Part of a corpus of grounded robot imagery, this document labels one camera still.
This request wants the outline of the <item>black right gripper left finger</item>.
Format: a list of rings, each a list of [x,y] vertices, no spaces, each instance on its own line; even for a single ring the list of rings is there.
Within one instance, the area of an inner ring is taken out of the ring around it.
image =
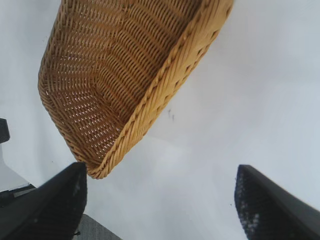
[[[74,162],[0,209],[2,240],[71,240],[87,204],[87,168]]]

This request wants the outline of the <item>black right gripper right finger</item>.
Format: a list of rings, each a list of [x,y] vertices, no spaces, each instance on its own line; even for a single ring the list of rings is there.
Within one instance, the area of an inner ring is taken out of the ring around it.
[[[320,238],[320,212],[250,165],[238,166],[234,205],[249,240]]]

